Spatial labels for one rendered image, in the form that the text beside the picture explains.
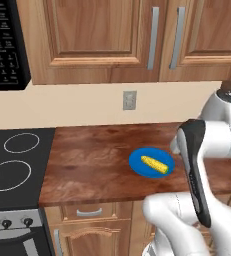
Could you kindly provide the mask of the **wooden drawer front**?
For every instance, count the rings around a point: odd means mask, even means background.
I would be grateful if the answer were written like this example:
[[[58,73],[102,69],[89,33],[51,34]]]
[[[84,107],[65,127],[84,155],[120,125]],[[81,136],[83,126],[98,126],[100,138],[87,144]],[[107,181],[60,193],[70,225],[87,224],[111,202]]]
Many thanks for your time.
[[[102,208],[102,214],[95,217],[78,217],[76,210],[80,211],[96,211]],[[65,205],[61,207],[61,212],[64,221],[73,220],[85,220],[85,219],[98,219],[98,218],[109,218],[113,214],[113,204],[112,203],[97,203],[97,204],[81,204],[81,205]]]

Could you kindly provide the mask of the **wooden base cupboard door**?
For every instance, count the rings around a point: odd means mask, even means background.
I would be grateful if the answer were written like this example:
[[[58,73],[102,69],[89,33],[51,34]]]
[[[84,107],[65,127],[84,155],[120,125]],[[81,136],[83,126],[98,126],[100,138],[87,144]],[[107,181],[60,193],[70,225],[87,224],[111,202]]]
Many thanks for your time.
[[[134,201],[129,256],[141,256],[144,248],[153,238],[154,227],[143,216],[142,201]]]
[[[54,229],[59,229],[63,256],[129,256],[130,220],[92,221],[49,226],[54,244]]]

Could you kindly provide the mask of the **wooden wall cupboard door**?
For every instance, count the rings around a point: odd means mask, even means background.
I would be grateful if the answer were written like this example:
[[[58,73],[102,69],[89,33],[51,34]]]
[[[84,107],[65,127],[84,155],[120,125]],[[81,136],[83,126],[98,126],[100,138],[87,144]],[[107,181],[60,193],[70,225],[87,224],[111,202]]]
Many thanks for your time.
[[[35,85],[141,83],[159,78],[168,0],[16,0]],[[147,70],[152,7],[159,7]]]
[[[169,69],[177,8],[185,18],[176,69]],[[168,0],[159,80],[231,80],[231,0]]]

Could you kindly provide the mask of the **black hob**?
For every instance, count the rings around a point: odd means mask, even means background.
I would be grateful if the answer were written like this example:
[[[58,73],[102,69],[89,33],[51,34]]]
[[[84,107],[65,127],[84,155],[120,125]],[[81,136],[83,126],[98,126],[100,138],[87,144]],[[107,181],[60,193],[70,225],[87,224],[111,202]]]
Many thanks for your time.
[[[0,130],[0,211],[38,207],[54,128]]]

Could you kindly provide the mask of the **grey wall socket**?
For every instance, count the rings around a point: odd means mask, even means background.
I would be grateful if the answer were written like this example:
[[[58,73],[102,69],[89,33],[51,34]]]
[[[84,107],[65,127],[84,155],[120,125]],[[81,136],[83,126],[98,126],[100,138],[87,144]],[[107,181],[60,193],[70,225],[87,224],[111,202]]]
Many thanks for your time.
[[[123,109],[135,110],[136,109],[136,91],[124,91],[123,92]]]

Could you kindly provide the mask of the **yellow corn cob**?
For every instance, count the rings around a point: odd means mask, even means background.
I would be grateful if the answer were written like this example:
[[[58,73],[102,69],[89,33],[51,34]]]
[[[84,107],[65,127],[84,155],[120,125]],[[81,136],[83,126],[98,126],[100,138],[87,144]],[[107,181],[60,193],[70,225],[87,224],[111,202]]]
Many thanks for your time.
[[[146,164],[148,167],[156,170],[157,172],[159,172],[161,174],[166,174],[168,172],[169,167],[166,164],[164,164],[154,158],[151,158],[149,156],[142,156],[141,161],[144,164]]]

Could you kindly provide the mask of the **blue plate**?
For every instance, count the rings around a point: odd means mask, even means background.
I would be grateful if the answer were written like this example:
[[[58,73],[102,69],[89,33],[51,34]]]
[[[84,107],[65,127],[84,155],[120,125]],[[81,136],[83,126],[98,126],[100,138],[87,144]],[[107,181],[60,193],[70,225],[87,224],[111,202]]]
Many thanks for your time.
[[[156,170],[148,167],[141,161],[142,156],[149,156],[166,164],[169,167],[168,172],[166,174],[161,174]],[[140,176],[147,178],[166,177],[173,172],[175,167],[175,162],[172,156],[168,152],[155,147],[143,147],[134,150],[130,154],[128,162],[132,170],[134,170]]]

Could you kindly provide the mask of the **steel oven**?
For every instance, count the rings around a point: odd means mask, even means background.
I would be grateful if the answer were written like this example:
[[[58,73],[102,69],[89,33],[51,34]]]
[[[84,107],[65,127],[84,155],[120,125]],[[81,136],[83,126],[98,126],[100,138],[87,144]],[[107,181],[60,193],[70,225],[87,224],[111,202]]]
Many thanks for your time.
[[[33,219],[30,227],[25,218]],[[8,229],[1,224],[5,219],[12,222]],[[0,211],[0,256],[55,256],[43,209]]]

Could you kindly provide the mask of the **black microwave oven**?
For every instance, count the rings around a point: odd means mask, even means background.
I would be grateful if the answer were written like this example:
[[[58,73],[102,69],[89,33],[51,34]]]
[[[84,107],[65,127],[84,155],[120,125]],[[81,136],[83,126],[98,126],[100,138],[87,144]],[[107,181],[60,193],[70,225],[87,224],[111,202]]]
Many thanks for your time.
[[[30,80],[16,0],[0,0],[0,91],[24,90]]]

